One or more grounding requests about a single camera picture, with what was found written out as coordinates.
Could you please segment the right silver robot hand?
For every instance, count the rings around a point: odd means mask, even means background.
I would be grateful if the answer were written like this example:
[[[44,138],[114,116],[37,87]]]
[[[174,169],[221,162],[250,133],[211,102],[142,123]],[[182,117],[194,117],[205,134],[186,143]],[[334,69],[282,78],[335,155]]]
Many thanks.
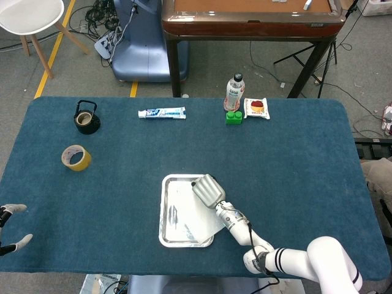
[[[225,191],[214,177],[205,174],[191,183],[193,193],[209,209],[214,209],[225,200]]]

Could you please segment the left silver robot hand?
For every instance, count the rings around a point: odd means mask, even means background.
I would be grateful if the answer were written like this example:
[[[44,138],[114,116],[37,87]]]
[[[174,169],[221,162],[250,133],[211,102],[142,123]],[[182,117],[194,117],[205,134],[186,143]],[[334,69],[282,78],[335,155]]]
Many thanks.
[[[27,206],[24,204],[6,204],[1,206],[1,233],[6,222],[10,219],[10,217],[14,213],[19,213],[26,211]],[[7,246],[1,245],[1,256],[7,255],[9,253],[17,252],[20,249],[24,248],[30,240],[32,240],[33,234],[27,234],[24,236],[19,242],[12,243]]]

